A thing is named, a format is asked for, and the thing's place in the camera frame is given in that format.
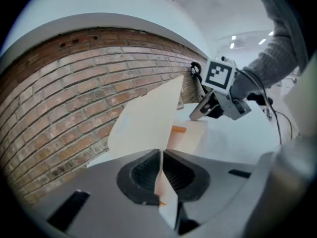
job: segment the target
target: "white table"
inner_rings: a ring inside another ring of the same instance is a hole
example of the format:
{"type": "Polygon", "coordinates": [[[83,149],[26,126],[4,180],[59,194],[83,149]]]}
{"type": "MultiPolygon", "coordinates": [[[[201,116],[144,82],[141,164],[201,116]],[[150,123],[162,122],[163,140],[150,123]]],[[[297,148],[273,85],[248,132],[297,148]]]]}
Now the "white table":
{"type": "MultiPolygon", "coordinates": [[[[279,146],[277,130],[269,123],[256,102],[248,101],[251,112],[233,121],[221,116],[218,119],[201,118],[208,121],[208,131],[203,136],[194,155],[236,163],[256,164],[259,157],[279,146]]],[[[186,121],[197,106],[185,104],[176,112],[176,119],[186,121]]],[[[119,158],[111,151],[99,155],[87,167],[119,158]]]]}

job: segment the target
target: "cable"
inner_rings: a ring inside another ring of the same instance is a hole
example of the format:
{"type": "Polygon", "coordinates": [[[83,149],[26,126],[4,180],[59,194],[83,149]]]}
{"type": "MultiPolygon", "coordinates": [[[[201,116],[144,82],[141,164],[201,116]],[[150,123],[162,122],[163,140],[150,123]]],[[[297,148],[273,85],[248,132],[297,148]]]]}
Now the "cable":
{"type": "Polygon", "coordinates": [[[291,127],[291,139],[293,139],[293,126],[292,126],[291,120],[285,114],[283,114],[282,112],[276,111],[276,110],[275,110],[275,112],[277,112],[278,114],[281,114],[282,116],[284,116],[288,120],[289,125],[291,127]]]}
{"type": "Polygon", "coordinates": [[[266,95],[266,91],[265,91],[265,88],[264,88],[264,85],[263,83],[261,82],[261,80],[259,79],[259,77],[257,75],[255,75],[252,71],[248,70],[248,69],[244,69],[244,70],[238,70],[236,69],[237,72],[243,74],[245,77],[249,78],[254,84],[255,86],[258,88],[258,90],[261,92],[264,100],[265,100],[265,103],[266,103],[266,106],[267,107],[270,107],[274,116],[275,116],[275,119],[276,119],[276,124],[277,124],[277,130],[278,130],[278,135],[279,135],[279,144],[282,145],[282,136],[281,136],[281,129],[280,129],[280,126],[279,126],[279,122],[278,122],[278,119],[277,119],[277,114],[276,114],[276,111],[274,110],[274,108],[272,107],[272,105],[269,103],[268,99],[267,99],[267,95],[266,95]],[[260,88],[260,86],[258,85],[258,83],[248,74],[246,73],[246,71],[250,74],[252,74],[258,81],[259,83],[261,84],[261,87],[262,87],[262,90],[260,88]]]}
{"type": "Polygon", "coordinates": [[[213,108],[210,109],[209,111],[207,111],[207,112],[204,114],[204,116],[208,116],[208,115],[211,113],[211,111],[213,111],[216,107],[219,107],[219,106],[220,106],[220,104],[217,104],[217,105],[213,106],[213,108]]]}

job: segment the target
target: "black cable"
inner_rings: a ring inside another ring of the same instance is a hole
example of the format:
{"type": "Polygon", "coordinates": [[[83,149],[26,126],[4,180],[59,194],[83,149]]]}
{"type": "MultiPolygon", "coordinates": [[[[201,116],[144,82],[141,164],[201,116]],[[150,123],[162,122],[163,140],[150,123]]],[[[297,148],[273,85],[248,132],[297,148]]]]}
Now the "black cable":
{"type": "Polygon", "coordinates": [[[252,75],[258,80],[258,82],[260,83],[260,85],[261,85],[261,87],[262,87],[262,89],[263,89],[264,95],[265,95],[265,97],[266,97],[267,104],[268,104],[269,107],[272,109],[272,112],[273,112],[273,114],[274,114],[274,116],[275,116],[276,124],[277,124],[277,129],[278,129],[278,134],[279,134],[279,137],[280,137],[280,144],[282,144],[281,128],[280,128],[280,126],[279,126],[279,122],[278,122],[278,119],[277,119],[277,114],[276,114],[275,109],[272,107],[272,105],[271,105],[271,104],[269,103],[269,101],[268,101],[267,94],[266,94],[266,91],[265,91],[265,87],[264,87],[262,81],[260,80],[260,78],[259,78],[253,71],[248,70],[248,69],[244,69],[244,70],[242,70],[242,71],[244,71],[244,72],[247,71],[248,73],[252,74],[252,75]]]}
{"type": "Polygon", "coordinates": [[[290,127],[291,127],[291,139],[293,139],[293,126],[292,126],[292,123],[291,123],[290,119],[289,119],[285,114],[283,114],[283,113],[280,112],[280,111],[275,111],[275,112],[277,112],[278,114],[281,114],[282,116],[284,116],[284,117],[288,120],[289,125],[290,125],[290,127]]]}

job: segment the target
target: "gray sleeve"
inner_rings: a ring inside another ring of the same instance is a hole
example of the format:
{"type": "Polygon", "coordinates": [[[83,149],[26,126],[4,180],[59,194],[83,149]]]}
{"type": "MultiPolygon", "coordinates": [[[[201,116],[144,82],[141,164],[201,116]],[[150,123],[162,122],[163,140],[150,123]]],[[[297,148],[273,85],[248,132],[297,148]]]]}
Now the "gray sleeve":
{"type": "MultiPolygon", "coordinates": [[[[267,88],[289,75],[297,66],[297,61],[291,37],[274,4],[270,0],[261,1],[267,16],[274,21],[274,36],[264,52],[243,69],[254,72],[267,88]]],[[[244,75],[238,74],[232,85],[231,95],[233,98],[243,99],[250,92],[257,91],[253,82],[244,75]]]]}

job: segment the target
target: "black slot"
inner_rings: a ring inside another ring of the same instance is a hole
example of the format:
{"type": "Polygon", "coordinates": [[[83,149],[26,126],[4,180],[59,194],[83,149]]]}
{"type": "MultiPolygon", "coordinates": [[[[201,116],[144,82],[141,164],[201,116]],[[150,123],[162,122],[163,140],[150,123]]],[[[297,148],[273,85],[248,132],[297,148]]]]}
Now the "black slot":
{"type": "Polygon", "coordinates": [[[80,190],[75,191],[48,219],[55,228],[66,231],[80,209],[84,206],[90,194],[80,190]]]}
{"type": "Polygon", "coordinates": [[[243,178],[246,178],[246,179],[248,179],[250,177],[250,175],[251,175],[250,172],[245,172],[245,171],[241,171],[241,170],[237,170],[237,169],[232,169],[228,173],[231,174],[231,175],[238,176],[238,177],[243,177],[243,178]]]}
{"type": "Polygon", "coordinates": [[[179,202],[177,205],[177,219],[175,224],[177,233],[179,235],[184,235],[197,227],[199,227],[199,224],[187,217],[183,203],[179,202]]]}

